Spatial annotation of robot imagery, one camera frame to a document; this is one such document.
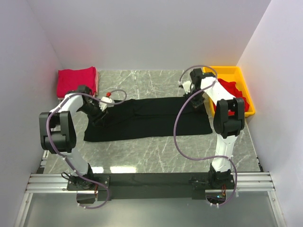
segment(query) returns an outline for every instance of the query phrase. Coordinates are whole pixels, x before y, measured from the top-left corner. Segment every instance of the black garment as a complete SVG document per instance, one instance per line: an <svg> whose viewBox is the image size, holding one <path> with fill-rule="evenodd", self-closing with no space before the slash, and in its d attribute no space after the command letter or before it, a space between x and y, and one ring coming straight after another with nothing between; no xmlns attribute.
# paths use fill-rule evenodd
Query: black garment
<svg viewBox="0 0 303 227"><path fill-rule="evenodd" d="M144 137L173 136L177 114L185 103L184 97L130 99L108 108L103 126L89 120L84 140L103 142ZM205 107L195 110L188 104L177 125L177 135L212 133Z"/></svg>

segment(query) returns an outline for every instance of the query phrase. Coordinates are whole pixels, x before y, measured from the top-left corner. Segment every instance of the yellow plastic container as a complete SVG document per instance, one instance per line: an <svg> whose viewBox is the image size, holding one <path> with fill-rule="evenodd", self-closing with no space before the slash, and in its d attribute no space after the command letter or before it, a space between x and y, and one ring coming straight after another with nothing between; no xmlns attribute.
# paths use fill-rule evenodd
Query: yellow plastic container
<svg viewBox="0 0 303 227"><path fill-rule="evenodd" d="M248 111L245 112L245 117L254 115L256 111L252 103L252 100L250 98L250 94L246 87L240 68L237 66L212 66L212 68L214 68L217 71L219 79L223 79L227 82L233 82L233 81L236 82L236 88L242 92L243 96L246 98L246 101L250 105ZM206 67L203 68L203 72L211 72L211 71L212 70L209 68ZM214 106L213 106L213 101L211 99L209 99L209 105L210 105L210 110L212 112L212 116L214 116Z"/></svg>

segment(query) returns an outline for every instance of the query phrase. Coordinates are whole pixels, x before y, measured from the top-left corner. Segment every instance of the black cloth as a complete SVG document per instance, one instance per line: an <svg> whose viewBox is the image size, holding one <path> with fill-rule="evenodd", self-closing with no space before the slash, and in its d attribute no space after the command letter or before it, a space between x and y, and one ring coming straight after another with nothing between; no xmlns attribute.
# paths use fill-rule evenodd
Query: black cloth
<svg viewBox="0 0 303 227"><path fill-rule="evenodd" d="M89 119L84 140L103 142L145 137L173 136L177 114L184 97L130 99L108 108L103 126L94 126ZM212 133L205 107L195 110L188 104L177 125L177 135Z"/></svg>

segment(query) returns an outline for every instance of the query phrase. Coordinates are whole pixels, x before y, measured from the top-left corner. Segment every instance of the yellow tray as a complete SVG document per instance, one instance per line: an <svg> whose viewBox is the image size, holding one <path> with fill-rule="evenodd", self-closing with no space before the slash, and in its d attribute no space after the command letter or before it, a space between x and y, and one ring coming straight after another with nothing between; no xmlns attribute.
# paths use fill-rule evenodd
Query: yellow tray
<svg viewBox="0 0 303 227"><path fill-rule="evenodd" d="M254 115L256 111L252 103L252 100L250 98L250 94L246 87L240 68L237 66L212 66L212 68L214 68L217 71L219 79L223 79L227 82L233 82L233 81L236 82L236 88L242 92L243 96L246 98L246 101L250 105L248 111L245 112L245 117ZM211 71L212 70L206 67L203 68L203 72L211 72ZM211 99L209 99L209 106L212 112L212 116L214 116L214 106L213 106L213 101Z"/></svg>

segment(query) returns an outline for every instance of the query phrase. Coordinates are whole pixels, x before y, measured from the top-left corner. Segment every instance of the red fabric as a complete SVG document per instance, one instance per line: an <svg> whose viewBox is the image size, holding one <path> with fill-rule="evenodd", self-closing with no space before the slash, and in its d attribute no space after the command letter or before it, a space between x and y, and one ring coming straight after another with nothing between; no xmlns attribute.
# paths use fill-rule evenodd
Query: red fabric
<svg viewBox="0 0 303 227"><path fill-rule="evenodd" d="M244 99L244 103L245 103L245 106L244 106L244 110L245 112L248 111L248 109L250 108L250 105L248 104L248 102L246 101L246 98L243 97L243 94L241 91L239 91L237 88L236 88L236 82L226 82L225 80L222 80L222 79L218 79L219 83L229 92L231 93L233 96L235 96L236 98L243 98ZM232 112L232 111L229 111L228 112L228 115L234 115L235 113Z"/></svg>
<svg viewBox="0 0 303 227"><path fill-rule="evenodd" d="M96 68L90 67L83 70L59 70L57 96L64 98L66 93L71 90L76 90L79 85L86 85L96 93Z"/></svg>

